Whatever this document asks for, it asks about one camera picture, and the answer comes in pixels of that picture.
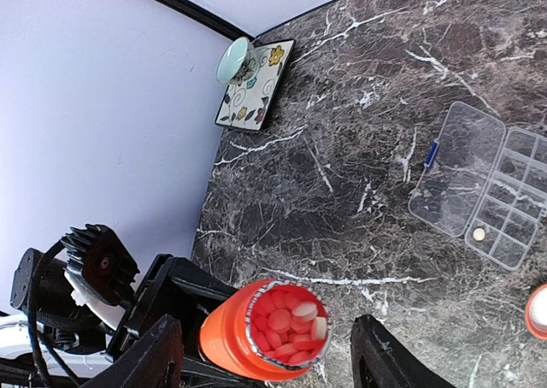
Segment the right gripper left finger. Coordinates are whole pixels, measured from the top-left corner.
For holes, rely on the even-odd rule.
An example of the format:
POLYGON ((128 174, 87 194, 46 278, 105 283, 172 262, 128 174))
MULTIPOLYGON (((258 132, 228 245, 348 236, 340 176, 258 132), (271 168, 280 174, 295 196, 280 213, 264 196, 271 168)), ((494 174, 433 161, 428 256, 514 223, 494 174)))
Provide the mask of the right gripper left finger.
POLYGON ((83 387, 179 387, 183 350, 180 322, 164 315, 136 344, 83 387))

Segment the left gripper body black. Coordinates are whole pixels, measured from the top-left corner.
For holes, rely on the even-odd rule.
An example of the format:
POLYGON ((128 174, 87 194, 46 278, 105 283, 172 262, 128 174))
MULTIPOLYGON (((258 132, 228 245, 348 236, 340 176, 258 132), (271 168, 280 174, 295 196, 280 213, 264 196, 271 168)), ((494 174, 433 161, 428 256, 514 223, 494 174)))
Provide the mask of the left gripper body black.
POLYGON ((198 358, 198 333, 206 316, 236 291, 185 257, 160 254, 138 286, 106 357, 111 362, 118 360, 160 318, 170 315, 181 325, 184 353, 198 358))

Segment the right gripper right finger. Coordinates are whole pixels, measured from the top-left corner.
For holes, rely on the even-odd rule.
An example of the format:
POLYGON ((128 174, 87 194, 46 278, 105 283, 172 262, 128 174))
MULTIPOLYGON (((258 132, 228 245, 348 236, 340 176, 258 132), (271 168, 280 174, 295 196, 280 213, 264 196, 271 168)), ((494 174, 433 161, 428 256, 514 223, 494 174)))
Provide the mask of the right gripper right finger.
POLYGON ((453 388, 412 355, 372 315, 354 320, 350 351, 356 388, 453 388))

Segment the red pill bottle grey cap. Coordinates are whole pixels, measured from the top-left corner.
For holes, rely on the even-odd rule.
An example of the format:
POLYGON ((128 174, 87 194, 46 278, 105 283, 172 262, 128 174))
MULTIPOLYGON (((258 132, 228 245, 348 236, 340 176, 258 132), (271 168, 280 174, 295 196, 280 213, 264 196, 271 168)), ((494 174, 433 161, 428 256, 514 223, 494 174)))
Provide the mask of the red pill bottle grey cap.
POLYGON ((202 356, 227 371, 260 381, 285 382, 307 373, 326 353, 332 328, 332 320, 328 313, 327 346, 320 357, 302 367, 284 367, 265 359, 250 340, 251 301, 257 294, 275 285, 296 285, 311 291, 299 283, 272 279, 247 285, 215 309, 202 324, 199 333, 202 356))

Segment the clear plastic pill organizer box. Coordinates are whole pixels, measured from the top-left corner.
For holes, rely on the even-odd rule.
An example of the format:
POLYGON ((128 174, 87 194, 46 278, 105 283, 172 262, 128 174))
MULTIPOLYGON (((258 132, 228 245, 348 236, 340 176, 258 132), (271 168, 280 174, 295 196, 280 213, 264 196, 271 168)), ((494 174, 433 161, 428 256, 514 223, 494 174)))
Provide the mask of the clear plastic pill organizer box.
POLYGON ((450 105, 409 212, 479 255, 517 270, 546 216, 546 139, 463 102, 450 105), (485 239, 473 239, 473 230, 485 239))

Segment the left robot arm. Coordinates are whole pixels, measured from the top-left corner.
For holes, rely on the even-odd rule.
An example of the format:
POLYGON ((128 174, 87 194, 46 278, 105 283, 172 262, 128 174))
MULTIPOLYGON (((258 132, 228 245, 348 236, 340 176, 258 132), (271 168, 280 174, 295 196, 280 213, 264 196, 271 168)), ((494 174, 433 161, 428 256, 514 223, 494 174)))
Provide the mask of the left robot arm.
POLYGON ((235 290, 184 257, 159 255, 109 320, 72 298, 67 264, 29 249, 1 316, 1 381, 27 387, 238 387, 239 376, 200 356, 205 315, 235 290))

